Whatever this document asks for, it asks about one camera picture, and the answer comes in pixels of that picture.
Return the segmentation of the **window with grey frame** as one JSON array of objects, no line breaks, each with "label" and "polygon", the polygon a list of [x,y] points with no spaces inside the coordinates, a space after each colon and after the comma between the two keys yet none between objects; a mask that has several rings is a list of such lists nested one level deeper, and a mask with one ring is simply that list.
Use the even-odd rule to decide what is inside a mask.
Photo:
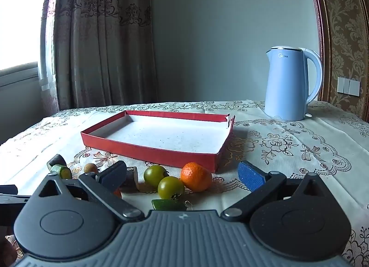
[{"label": "window with grey frame", "polygon": [[36,75],[44,0],[1,0],[1,86]]}]

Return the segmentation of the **red cardboard tray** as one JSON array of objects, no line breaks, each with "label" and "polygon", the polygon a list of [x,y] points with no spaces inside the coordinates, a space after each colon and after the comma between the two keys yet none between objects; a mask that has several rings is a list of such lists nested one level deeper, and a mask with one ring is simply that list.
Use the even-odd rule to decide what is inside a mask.
[{"label": "red cardboard tray", "polygon": [[234,122],[229,114],[125,110],[81,136],[90,148],[170,167],[195,162],[214,173]]}]

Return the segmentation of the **green cucumber wedge piece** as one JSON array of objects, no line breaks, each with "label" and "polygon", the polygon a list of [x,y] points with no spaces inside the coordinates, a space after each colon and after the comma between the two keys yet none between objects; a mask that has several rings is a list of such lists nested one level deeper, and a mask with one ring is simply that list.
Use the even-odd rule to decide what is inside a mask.
[{"label": "green cucumber wedge piece", "polygon": [[159,211],[186,211],[187,207],[184,203],[178,200],[170,199],[153,199],[151,204],[154,210]]}]

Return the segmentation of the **brown patterned curtain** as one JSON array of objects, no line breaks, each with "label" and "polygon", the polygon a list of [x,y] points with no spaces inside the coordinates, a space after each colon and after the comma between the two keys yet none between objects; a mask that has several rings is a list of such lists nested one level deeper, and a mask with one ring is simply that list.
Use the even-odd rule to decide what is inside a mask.
[{"label": "brown patterned curtain", "polygon": [[47,115],[157,101],[151,0],[44,0],[38,76]]}]

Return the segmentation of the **green cucumber chunk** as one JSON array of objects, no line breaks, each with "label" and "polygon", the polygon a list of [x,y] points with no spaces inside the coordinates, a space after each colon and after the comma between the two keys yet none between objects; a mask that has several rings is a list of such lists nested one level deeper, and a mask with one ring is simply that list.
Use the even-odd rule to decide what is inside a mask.
[{"label": "green cucumber chunk", "polygon": [[48,169],[51,173],[57,173],[59,175],[60,178],[62,179],[72,179],[72,173],[71,170],[61,164],[55,164],[53,166],[48,165]]}]

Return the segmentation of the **white embroidered tablecloth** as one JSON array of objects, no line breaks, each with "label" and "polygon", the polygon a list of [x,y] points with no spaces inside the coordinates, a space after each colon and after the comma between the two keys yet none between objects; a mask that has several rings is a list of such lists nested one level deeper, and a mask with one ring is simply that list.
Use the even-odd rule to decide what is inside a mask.
[{"label": "white embroidered tablecloth", "polygon": [[[344,209],[351,234],[343,257],[353,266],[368,265],[368,123],[326,102],[310,103],[302,121],[268,118],[264,104],[230,102],[166,102],[136,104],[130,110],[224,114],[235,118],[213,183],[203,193],[186,191],[189,210],[223,211],[248,194],[240,182],[238,163],[278,170],[288,178],[318,174]],[[125,106],[63,110],[25,129],[1,145],[1,183],[30,195],[48,173],[47,161],[60,154],[74,177],[94,163],[104,170],[120,156],[83,144],[81,132],[126,109]]]}]

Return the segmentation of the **brown longan fruit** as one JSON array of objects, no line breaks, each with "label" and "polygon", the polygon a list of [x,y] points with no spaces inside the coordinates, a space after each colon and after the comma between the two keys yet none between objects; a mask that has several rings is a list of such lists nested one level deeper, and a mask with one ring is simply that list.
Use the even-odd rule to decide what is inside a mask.
[{"label": "brown longan fruit", "polygon": [[84,166],[84,173],[95,173],[98,174],[99,170],[98,167],[94,163],[87,163]]}]

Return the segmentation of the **orange mandarin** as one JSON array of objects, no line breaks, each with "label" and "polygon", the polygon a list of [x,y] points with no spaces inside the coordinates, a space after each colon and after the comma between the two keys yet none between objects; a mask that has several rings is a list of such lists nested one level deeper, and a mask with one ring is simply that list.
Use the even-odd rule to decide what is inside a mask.
[{"label": "orange mandarin", "polygon": [[180,180],[192,192],[202,192],[212,185],[212,173],[195,162],[187,163],[181,169]]}]

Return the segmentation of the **green tomato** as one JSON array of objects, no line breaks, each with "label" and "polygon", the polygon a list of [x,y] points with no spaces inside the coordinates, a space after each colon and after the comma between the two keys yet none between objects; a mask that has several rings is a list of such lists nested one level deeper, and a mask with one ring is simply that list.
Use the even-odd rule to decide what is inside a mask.
[{"label": "green tomato", "polygon": [[161,199],[177,200],[185,193],[183,182],[176,177],[164,177],[158,184],[158,195]]},{"label": "green tomato", "polygon": [[144,182],[153,188],[157,188],[160,181],[167,176],[168,172],[164,167],[160,165],[152,165],[144,172]]}]

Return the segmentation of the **brown wooden door frame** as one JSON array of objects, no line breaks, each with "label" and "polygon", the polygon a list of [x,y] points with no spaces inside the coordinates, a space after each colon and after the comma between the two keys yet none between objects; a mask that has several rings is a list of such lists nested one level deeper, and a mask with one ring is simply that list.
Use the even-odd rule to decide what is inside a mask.
[{"label": "brown wooden door frame", "polygon": [[330,22],[326,0],[313,0],[315,5],[316,23],[318,27],[318,38],[320,57],[323,64],[323,83],[318,99],[331,102],[332,84],[332,51]]}]

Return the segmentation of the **white wall switch panel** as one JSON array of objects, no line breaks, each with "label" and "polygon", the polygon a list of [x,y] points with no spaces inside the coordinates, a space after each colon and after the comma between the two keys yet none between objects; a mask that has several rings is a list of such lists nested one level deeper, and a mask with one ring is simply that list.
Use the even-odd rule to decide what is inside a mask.
[{"label": "white wall switch panel", "polygon": [[359,97],[360,81],[339,77],[337,81],[337,92]]}]

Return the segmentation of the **light blue electric kettle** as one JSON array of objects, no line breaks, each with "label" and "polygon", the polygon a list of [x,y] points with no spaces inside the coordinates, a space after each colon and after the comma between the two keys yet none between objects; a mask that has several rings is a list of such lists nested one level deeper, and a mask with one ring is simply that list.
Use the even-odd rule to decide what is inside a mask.
[{"label": "light blue electric kettle", "polygon": [[[313,50],[290,46],[274,46],[266,53],[269,60],[264,112],[284,121],[300,121],[308,104],[318,95],[323,81],[320,56]],[[316,68],[316,82],[309,91],[308,61]]]}]

